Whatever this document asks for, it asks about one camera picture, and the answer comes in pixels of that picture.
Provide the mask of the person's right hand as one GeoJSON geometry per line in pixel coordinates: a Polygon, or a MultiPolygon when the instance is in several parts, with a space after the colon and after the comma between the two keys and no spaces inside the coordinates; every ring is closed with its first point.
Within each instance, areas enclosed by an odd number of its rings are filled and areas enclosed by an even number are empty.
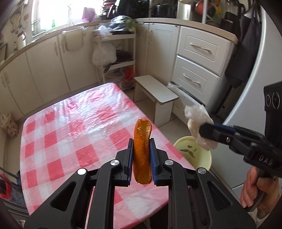
{"type": "Polygon", "coordinates": [[[278,178],[258,177],[256,167],[252,167],[247,172],[247,179],[243,183],[243,189],[240,196],[240,203],[243,208],[251,207],[258,195],[258,191],[264,192],[264,197],[257,205],[257,218],[263,219],[276,206],[280,195],[278,178]]]}

